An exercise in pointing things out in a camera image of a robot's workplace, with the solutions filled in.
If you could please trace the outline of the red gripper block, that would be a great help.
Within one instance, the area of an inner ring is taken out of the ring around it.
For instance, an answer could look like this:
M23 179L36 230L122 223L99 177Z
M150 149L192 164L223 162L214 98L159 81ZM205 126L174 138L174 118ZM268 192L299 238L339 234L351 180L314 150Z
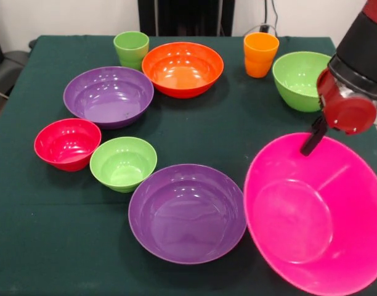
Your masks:
M310 135L302 145L300 153L309 156L327 132L328 126L347 134L362 133L376 119L376 107L364 94L357 93L340 83L325 69L317 78L317 92L323 116L312 124Z

